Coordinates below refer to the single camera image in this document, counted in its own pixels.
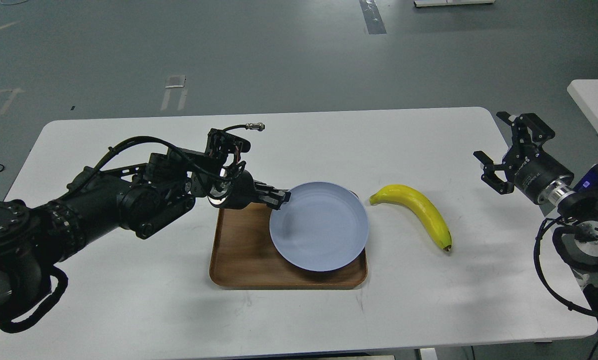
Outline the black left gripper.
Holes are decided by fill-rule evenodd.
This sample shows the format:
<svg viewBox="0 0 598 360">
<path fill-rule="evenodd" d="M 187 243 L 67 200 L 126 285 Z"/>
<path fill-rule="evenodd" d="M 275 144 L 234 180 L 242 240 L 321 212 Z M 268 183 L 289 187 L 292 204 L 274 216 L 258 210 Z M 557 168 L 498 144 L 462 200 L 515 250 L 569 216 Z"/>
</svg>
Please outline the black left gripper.
<svg viewBox="0 0 598 360">
<path fill-rule="evenodd" d="M 241 210 L 250 204 L 263 204 L 272 210 L 279 210 L 289 202 L 289 190 L 278 189 L 264 182 L 255 180 L 248 171 L 229 182 L 225 189 L 215 186 L 209 195 L 209 202 L 215 208 Z"/>
</svg>

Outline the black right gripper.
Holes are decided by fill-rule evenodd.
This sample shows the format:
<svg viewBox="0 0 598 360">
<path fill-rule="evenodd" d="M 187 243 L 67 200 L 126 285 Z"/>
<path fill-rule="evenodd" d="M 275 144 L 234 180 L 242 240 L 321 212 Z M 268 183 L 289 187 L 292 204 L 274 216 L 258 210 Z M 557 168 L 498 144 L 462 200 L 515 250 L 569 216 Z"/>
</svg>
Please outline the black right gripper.
<svg viewBox="0 0 598 360">
<path fill-rule="evenodd" d="M 547 188 L 556 181 L 566 185 L 574 174 L 554 157 L 543 151 L 543 145 L 554 139 L 555 131 L 534 112 L 512 115 L 499 111 L 496 116 L 511 128 L 511 148 L 504 156 L 504 164 L 495 164 L 481 150 L 473 153 L 482 166 L 481 180 L 500 195 L 519 189 L 535 205 L 547 200 Z M 497 172 L 504 171 L 507 180 Z"/>
</svg>

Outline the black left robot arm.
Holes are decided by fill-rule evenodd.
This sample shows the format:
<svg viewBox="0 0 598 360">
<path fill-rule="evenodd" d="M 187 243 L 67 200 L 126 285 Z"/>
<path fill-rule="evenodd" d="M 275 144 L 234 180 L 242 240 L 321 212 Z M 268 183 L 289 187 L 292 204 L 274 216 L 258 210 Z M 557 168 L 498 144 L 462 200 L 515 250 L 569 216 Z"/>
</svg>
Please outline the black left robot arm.
<svg viewBox="0 0 598 360">
<path fill-rule="evenodd" d="M 84 167 L 57 199 L 34 208 L 20 199 L 0 202 L 0 331 L 36 325 L 67 289 L 68 276 L 56 264 L 112 230 L 148 239 L 192 210 L 198 198 L 215 208 L 280 209 L 290 191 L 254 180 L 241 159 L 251 144 L 232 133 L 264 128 L 211 129 L 203 152 L 153 136 L 130 137 L 94 167 Z"/>
</svg>

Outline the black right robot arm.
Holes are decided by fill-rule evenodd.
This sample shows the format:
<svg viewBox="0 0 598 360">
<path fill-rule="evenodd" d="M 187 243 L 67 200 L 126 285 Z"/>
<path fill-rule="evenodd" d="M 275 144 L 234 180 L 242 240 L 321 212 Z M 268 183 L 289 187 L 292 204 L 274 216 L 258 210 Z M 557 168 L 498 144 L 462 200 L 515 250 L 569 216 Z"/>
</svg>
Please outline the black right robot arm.
<svg viewBox="0 0 598 360">
<path fill-rule="evenodd" d="M 573 268 L 598 272 L 598 164 L 577 184 L 574 174 L 543 146 L 555 132 L 534 112 L 512 115 L 497 112 L 511 128 L 511 145 L 500 163 L 474 152 L 482 165 L 481 180 L 501 195 L 519 190 L 535 205 L 551 204 L 556 218 L 541 223 L 533 250 L 537 275 L 548 292 L 572 312 L 598 319 L 598 311 L 566 300 L 548 285 L 540 263 L 541 241 L 552 230 L 552 242 L 562 260 Z"/>
</svg>

